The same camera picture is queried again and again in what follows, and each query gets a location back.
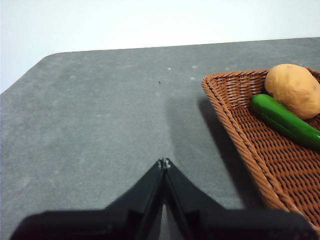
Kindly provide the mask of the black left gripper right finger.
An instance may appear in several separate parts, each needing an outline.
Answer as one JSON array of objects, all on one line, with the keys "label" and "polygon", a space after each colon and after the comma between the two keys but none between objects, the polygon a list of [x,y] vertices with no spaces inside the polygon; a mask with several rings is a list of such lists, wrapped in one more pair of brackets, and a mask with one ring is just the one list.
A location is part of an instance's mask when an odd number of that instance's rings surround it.
[{"label": "black left gripper right finger", "polygon": [[296,212],[279,209],[226,209],[164,159],[166,202],[186,240],[316,240]]}]

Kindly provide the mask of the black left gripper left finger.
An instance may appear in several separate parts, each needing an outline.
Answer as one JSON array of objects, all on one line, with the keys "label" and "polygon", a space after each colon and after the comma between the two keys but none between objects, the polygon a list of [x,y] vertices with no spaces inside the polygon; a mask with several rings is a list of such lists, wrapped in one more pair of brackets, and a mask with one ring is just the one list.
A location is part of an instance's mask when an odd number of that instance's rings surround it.
[{"label": "black left gripper left finger", "polygon": [[165,164],[159,159],[106,208],[45,211],[25,217],[13,240],[157,240]]}]

